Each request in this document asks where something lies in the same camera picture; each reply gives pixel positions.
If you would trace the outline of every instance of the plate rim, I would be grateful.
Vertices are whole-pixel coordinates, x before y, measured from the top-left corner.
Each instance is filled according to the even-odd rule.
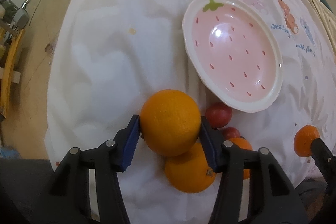
[[[248,113],[254,113],[265,110],[268,107],[270,107],[273,104],[273,102],[277,99],[283,83],[283,60],[278,42],[273,36],[266,22],[251,7],[249,7],[244,2],[240,0],[214,0],[214,1],[233,5],[246,12],[248,15],[250,15],[254,20],[258,22],[258,24],[266,34],[268,41],[271,44],[273,54],[275,56],[276,75],[273,86],[264,98],[254,102],[241,102],[230,97],[228,93],[224,92],[223,89],[219,88],[207,75],[198,59],[196,50],[194,48],[191,30],[196,14],[205,4],[209,2],[209,0],[193,0],[188,5],[188,8],[184,13],[182,21],[182,30],[184,35],[184,46],[187,55],[191,60],[194,68],[196,69],[196,72],[199,78],[201,79],[202,83],[226,105]]]

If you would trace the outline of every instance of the white tablecloth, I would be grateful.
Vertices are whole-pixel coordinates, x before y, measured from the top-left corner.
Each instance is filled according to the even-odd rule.
[[[46,147],[54,167],[73,146],[85,150],[112,139],[156,91],[186,92],[202,111],[214,101],[184,49],[181,22],[191,1],[71,1],[48,88]],[[228,126],[238,128],[255,150],[268,147],[297,186],[307,175],[319,175],[313,160],[308,163],[293,150],[297,130],[312,124],[330,149],[336,142],[331,47],[307,0],[281,0],[285,5],[279,0],[243,1],[277,39],[284,81],[271,107],[258,113],[234,111]],[[289,15],[297,34],[286,26]],[[207,223],[220,175],[205,191],[185,194],[169,185],[163,166],[164,159],[140,139],[132,165],[118,175],[131,223]]]

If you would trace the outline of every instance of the blue object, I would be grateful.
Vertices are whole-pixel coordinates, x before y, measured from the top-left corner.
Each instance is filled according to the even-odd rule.
[[[131,165],[139,136],[140,117],[133,115],[128,126],[119,130],[113,139],[117,144],[113,164],[119,167],[120,172],[124,172]]]
[[[209,167],[215,173],[222,172],[221,168],[228,163],[228,158],[222,153],[221,147],[225,139],[220,131],[211,128],[205,116],[201,117],[199,138]]]
[[[11,146],[5,146],[0,148],[0,158],[4,159],[20,159],[21,156],[19,152],[17,152]]]

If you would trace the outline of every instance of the metal screw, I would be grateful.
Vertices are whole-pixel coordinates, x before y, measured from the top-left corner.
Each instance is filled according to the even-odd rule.
[[[231,141],[224,141],[223,144],[224,144],[226,147],[231,147],[231,146],[233,146],[233,142],[231,142]]]
[[[114,146],[116,144],[116,142],[114,140],[108,140],[106,141],[105,145],[108,147]]]
[[[77,154],[77,152],[78,152],[78,148],[77,148],[77,147],[73,147],[73,148],[71,148],[71,149],[69,150],[69,152],[70,152],[71,155]]]
[[[263,154],[263,155],[267,155],[269,153],[269,150],[266,147],[262,147],[260,149],[260,153]]]

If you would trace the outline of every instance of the green leaf design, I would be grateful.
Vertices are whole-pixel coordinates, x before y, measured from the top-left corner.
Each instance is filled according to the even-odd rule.
[[[203,7],[203,12],[206,12],[210,9],[210,11],[216,11],[218,7],[224,6],[223,3],[215,2],[214,0],[209,0],[210,2]]]

